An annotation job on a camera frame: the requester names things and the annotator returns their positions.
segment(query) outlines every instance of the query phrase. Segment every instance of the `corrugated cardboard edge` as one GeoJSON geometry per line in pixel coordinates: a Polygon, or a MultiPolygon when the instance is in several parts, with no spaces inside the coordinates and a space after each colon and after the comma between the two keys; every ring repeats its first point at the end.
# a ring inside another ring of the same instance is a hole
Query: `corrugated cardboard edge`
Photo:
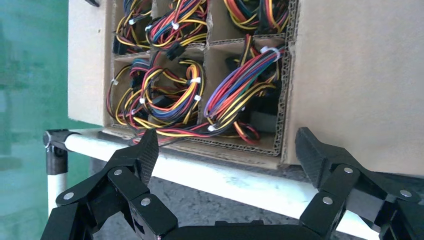
{"type": "Polygon", "coordinates": [[[287,88],[287,99],[286,99],[286,107],[285,107],[285,121],[284,121],[284,132],[282,136],[282,144],[281,144],[281,161],[280,166],[287,165],[298,165],[300,164],[297,159],[289,160],[288,159],[288,133],[289,133],[289,124],[291,119],[291,107],[292,107],[292,94],[293,94],[293,78],[295,76],[294,69],[296,63],[296,45],[298,40],[298,27],[299,27],[299,19],[302,9],[302,1],[301,0],[290,0],[289,1],[289,11],[291,13],[290,20],[287,25],[286,32],[286,44],[290,54],[289,59],[289,78],[288,78],[288,88],[287,88]]]}
{"type": "MultiPolygon", "coordinates": [[[[105,134],[122,138],[124,140],[129,140],[134,136],[132,130],[116,126],[106,127],[102,130],[102,132],[105,134]]],[[[206,158],[223,160],[264,169],[276,170],[279,164],[279,159],[277,157],[259,157],[257,154],[240,152],[231,149],[220,149],[219,151],[217,151],[216,147],[196,144],[192,142],[176,142],[174,144],[166,146],[166,148],[206,158]]]]}

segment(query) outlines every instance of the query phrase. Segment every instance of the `gray floor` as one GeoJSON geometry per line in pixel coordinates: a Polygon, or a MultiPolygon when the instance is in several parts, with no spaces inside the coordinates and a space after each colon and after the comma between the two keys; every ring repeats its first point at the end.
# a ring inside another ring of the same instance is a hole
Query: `gray floor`
{"type": "MultiPolygon", "coordinates": [[[[105,162],[93,159],[91,172],[95,173],[105,162]]],[[[302,176],[299,167],[284,171],[285,175],[302,176]]],[[[215,221],[248,223],[263,220],[265,224],[297,224],[294,218],[246,205],[227,198],[199,191],[174,182],[152,177],[148,185],[155,194],[178,218],[179,226],[214,225],[215,221]]],[[[102,229],[95,234],[95,240],[136,240],[139,239],[126,224],[123,215],[117,213],[109,218],[102,229]]],[[[337,232],[333,239],[360,239],[337,232]]]]}

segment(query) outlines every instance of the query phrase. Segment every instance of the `robotic arm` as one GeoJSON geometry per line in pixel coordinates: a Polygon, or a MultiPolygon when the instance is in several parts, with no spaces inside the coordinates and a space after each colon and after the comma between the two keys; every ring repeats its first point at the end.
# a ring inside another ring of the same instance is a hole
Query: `robotic arm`
{"type": "Polygon", "coordinates": [[[341,147],[298,130],[296,155],[317,193],[298,225],[216,221],[214,226],[178,227],[176,216],[147,184],[159,155],[156,131],[139,144],[117,150],[97,174],[61,193],[42,240],[92,240],[105,221],[122,212],[143,240],[321,240],[329,239],[346,210],[358,214],[380,239],[424,239],[420,196],[362,167],[341,147]]]}

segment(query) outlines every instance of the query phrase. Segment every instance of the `bolt head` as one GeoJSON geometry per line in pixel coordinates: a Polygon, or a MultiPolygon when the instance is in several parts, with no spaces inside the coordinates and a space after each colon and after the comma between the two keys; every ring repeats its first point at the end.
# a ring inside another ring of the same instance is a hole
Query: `bolt head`
{"type": "Polygon", "coordinates": [[[74,193],[73,193],[73,192],[68,192],[67,194],[65,194],[65,195],[63,196],[63,199],[65,199],[65,200],[69,200],[69,199],[71,199],[73,196],[74,196],[74,193]]]}
{"type": "Polygon", "coordinates": [[[346,172],[346,173],[348,173],[348,174],[351,174],[351,173],[353,173],[354,171],[352,170],[352,168],[350,168],[350,167],[345,167],[344,168],[344,171],[346,172]]]}
{"type": "Polygon", "coordinates": [[[407,190],[400,190],[400,194],[402,194],[403,196],[405,196],[405,197],[407,197],[407,198],[412,197],[412,193],[410,193],[410,192],[409,192],[409,191],[407,191],[407,190]]]}
{"type": "Polygon", "coordinates": [[[328,196],[323,197],[322,201],[327,205],[333,204],[333,200],[331,198],[329,198],[328,196]]]}
{"type": "Polygon", "coordinates": [[[113,172],[114,175],[120,175],[121,173],[122,173],[121,169],[118,169],[118,170],[113,172]]]}
{"type": "Polygon", "coordinates": [[[149,205],[150,204],[150,202],[151,202],[151,200],[150,200],[150,198],[144,198],[143,200],[141,200],[141,205],[142,206],[147,206],[147,205],[149,205]]]}

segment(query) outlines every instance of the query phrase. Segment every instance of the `white pipe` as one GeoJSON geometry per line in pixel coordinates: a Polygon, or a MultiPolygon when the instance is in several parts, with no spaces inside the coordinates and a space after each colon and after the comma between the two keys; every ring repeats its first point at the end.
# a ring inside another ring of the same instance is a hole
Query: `white pipe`
{"type": "MultiPolygon", "coordinates": [[[[103,161],[127,147],[77,134],[70,135],[65,144],[71,151],[103,161]]],[[[152,176],[296,219],[317,193],[308,183],[168,154],[159,155],[152,176]]],[[[337,230],[364,239],[379,239],[377,232],[349,211],[337,230]]]]}
{"type": "Polygon", "coordinates": [[[67,173],[57,175],[47,175],[47,201],[48,201],[48,215],[56,205],[56,198],[67,189],[67,173]]]}

